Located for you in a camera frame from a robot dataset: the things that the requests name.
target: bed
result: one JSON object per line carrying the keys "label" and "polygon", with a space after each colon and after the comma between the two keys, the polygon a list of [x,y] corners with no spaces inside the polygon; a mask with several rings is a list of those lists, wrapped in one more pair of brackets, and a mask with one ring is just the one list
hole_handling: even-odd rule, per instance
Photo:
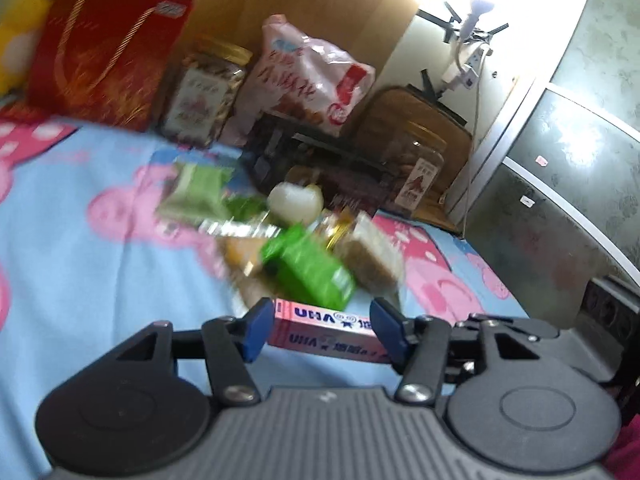
{"label": "bed", "polygon": [[[2,480],[32,480],[49,470],[33,418],[53,387],[153,320],[184,330],[237,313],[215,243],[159,221],[154,209],[175,160],[237,167],[238,152],[190,152],[92,124],[72,130],[20,133],[44,144],[11,165],[3,162],[10,151],[3,146],[17,134],[0,125]],[[250,185],[239,167],[234,179]],[[376,221],[407,260],[407,316],[427,312],[455,322],[478,310],[525,315],[465,241],[418,222]],[[348,311],[366,316],[369,302],[358,291]],[[386,365],[269,346],[250,368],[263,394],[273,384],[393,389],[399,382]],[[203,363],[181,362],[179,372],[208,389]]]}

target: stuffed toy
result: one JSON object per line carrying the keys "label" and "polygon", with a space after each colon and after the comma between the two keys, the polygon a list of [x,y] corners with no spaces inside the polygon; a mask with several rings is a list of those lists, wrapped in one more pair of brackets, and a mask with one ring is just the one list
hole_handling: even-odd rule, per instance
{"label": "stuffed toy", "polygon": [[0,96],[27,79],[53,0],[6,0],[0,19]]}

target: white snack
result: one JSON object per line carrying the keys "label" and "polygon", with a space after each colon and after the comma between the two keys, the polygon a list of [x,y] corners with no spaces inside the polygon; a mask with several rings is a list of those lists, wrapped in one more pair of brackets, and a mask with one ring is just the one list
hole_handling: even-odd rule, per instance
{"label": "white snack", "polygon": [[322,211],[324,200],[317,186],[297,186],[281,182],[269,193],[269,209],[287,224],[308,226]]}
{"label": "white snack", "polygon": [[364,211],[358,213],[353,231],[338,241],[334,254],[371,294],[398,301],[404,259]]}

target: jar lid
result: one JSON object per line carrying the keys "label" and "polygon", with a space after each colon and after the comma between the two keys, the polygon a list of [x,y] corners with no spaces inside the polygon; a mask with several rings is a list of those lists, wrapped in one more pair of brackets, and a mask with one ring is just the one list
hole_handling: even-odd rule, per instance
{"label": "jar lid", "polygon": [[219,40],[212,36],[198,36],[196,48],[200,52],[221,57],[231,63],[244,66],[249,63],[253,53],[250,50],[234,45],[228,41]]}
{"label": "jar lid", "polygon": [[426,146],[433,148],[439,153],[444,153],[447,149],[446,140],[441,136],[434,134],[431,130],[425,128],[421,124],[414,123],[413,121],[407,121],[404,129],[408,133],[418,137],[420,140],[423,140]]}

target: screw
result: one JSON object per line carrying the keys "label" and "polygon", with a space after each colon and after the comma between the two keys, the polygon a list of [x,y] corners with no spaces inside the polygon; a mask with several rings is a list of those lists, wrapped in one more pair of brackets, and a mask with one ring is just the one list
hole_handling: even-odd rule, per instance
{"label": "screw", "polygon": [[253,388],[241,385],[227,386],[224,393],[225,397],[231,402],[238,402],[242,404],[252,402],[256,396],[256,392]]}
{"label": "screw", "polygon": [[405,384],[398,391],[398,397],[402,402],[409,404],[421,404],[433,397],[433,393],[430,388],[423,384]]}

